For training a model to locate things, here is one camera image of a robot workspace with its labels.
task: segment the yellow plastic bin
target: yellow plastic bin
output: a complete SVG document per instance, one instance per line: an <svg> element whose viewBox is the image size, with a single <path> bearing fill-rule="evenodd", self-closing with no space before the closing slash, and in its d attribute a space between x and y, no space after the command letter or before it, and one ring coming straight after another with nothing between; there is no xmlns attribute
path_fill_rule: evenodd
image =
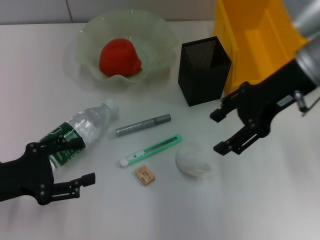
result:
<svg viewBox="0 0 320 240"><path fill-rule="evenodd" d="M226 95L245 81L262 82L307 42L294 29L282 0L217 0L213 36L232 60Z"/></svg>

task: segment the green bottle label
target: green bottle label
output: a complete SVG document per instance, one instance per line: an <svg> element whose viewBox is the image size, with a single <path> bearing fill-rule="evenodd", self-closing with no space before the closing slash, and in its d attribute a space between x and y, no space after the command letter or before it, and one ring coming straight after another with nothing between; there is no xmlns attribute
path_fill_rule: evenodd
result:
<svg viewBox="0 0 320 240"><path fill-rule="evenodd" d="M46 135L44 138L40 140L46 140L47 138L52 137L58 137L60 135L63 135L65 140L69 141L70 139L75 139L80 137L80 135L77 133L76 130L72 126L70 126L67 122L62 123L60 126L58 126L55 130L50 132L48 135ZM60 165L66 164L70 159L72 159L77 153L82 151L84 148L78 149L78 150L66 150L66 151L60 151L55 154L52 154L50 158L54 158L54 160Z"/></svg>

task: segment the glass bowl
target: glass bowl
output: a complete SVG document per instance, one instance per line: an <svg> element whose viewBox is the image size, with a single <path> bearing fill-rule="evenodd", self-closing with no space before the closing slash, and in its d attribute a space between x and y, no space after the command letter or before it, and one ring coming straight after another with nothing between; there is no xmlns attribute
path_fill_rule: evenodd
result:
<svg viewBox="0 0 320 240"><path fill-rule="evenodd" d="M101 50L113 39L128 39L133 43L141 59L139 73L130 77L108 77L100 71ZM177 44L174 32L161 17L143 10L114 10L97 16L83 27L77 37L76 60L87 66L97 80L120 78L136 82L169 67L175 58Z"/></svg>

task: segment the red fruit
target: red fruit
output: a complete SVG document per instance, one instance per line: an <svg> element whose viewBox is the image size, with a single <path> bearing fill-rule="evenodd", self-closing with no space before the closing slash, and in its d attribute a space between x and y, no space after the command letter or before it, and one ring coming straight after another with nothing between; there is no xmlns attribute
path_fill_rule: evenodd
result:
<svg viewBox="0 0 320 240"><path fill-rule="evenodd" d="M108 42L101 51L99 68L105 75L130 77L141 69L134 45L127 39L118 38Z"/></svg>

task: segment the gray marker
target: gray marker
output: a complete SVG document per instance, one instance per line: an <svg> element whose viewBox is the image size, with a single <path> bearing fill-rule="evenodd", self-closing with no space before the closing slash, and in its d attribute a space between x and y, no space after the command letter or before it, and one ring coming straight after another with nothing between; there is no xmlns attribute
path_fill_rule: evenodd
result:
<svg viewBox="0 0 320 240"><path fill-rule="evenodd" d="M128 126L123 126L123 127L117 128L115 130L115 135L117 137L121 137L121 136L124 136L127 134L138 132L143 129L148 129L148 128L154 127L159 124L164 124L169 121L171 121L170 114L154 117L154 118L140 121L140 122L128 125Z"/></svg>

